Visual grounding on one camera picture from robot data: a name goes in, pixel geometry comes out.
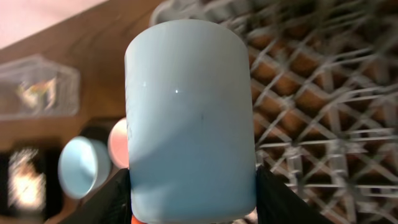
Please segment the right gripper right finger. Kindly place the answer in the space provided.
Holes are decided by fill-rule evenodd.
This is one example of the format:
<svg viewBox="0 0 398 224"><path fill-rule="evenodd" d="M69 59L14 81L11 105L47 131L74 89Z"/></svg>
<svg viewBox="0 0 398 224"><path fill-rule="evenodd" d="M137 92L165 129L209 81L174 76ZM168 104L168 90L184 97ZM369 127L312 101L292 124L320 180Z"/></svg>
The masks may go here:
<svg viewBox="0 0 398 224"><path fill-rule="evenodd" d="M332 224L263 165L256 170L256 210L259 224Z"/></svg>

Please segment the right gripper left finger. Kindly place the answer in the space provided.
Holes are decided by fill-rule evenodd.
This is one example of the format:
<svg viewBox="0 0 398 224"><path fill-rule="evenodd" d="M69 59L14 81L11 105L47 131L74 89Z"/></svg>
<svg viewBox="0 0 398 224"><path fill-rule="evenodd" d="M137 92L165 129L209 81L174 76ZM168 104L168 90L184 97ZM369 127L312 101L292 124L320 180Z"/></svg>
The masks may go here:
<svg viewBox="0 0 398 224"><path fill-rule="evenodd" d="M131 224L130 189L129 170L121 169L60 224Z"/></svg>

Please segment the light blue bowl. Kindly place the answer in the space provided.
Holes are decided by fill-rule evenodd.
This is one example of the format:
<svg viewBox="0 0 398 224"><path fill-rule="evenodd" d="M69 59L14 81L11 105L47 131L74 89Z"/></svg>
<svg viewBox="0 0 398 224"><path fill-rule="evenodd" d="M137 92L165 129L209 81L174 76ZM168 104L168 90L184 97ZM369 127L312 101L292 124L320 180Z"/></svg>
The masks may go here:
<svg viewBox="0 0 398 224"><path fill-rule="evenodd" d="M58 179L67 196L81 199L105 183L111 168L108 148L103 142L77 136L61 152Z"/></svg>

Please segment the pink cup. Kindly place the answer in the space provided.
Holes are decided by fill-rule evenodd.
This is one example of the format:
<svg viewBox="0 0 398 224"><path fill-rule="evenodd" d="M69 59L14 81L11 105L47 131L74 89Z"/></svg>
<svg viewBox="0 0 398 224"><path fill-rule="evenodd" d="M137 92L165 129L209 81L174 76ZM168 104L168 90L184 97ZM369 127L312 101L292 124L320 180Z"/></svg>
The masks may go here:
<svg viewBox="0 0 398 224"><path fill-rule="evenodd" d="M108 136L108 153L116 167L120 169L129 167L126 118L120 119L112 127Z"/></svg>

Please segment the white rice pile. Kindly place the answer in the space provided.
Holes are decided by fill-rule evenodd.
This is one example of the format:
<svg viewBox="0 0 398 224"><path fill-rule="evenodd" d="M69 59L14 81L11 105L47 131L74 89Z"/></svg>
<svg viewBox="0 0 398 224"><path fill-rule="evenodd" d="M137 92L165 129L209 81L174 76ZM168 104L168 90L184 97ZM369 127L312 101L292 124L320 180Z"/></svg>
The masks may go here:
<svg viewBox="0 0 398 224"><path fill-rule="evenodd" d="M41 212L46 205L46 175L38 149L14 151L8 162L7 205L27 212Z"/></svg>

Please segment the light blue cup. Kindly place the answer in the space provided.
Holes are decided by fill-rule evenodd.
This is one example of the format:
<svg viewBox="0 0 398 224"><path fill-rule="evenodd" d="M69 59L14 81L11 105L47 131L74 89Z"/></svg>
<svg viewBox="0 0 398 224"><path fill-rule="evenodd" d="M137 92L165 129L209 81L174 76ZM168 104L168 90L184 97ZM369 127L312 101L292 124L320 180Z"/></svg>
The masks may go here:
<svg viewBox="0 0 398 224"><path fill-rule="evenodd" d="M144 223L218 223L256 206L248 50L213 22L163 22L126 49L131 207Z"/></svg>

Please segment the yellow green snack wrapper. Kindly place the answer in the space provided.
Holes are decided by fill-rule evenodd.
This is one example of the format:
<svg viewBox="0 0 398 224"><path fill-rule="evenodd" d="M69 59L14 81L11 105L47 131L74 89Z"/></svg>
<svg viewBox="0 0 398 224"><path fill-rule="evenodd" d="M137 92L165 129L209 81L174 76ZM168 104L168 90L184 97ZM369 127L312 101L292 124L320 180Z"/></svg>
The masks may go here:
<svg viewBox="0 0 398 224"><path fill-rule="evenodd" d="M17 95L32 110L49 110L57 101L57 79L42 80L31 85L23 82L18 86Z"/></svg>

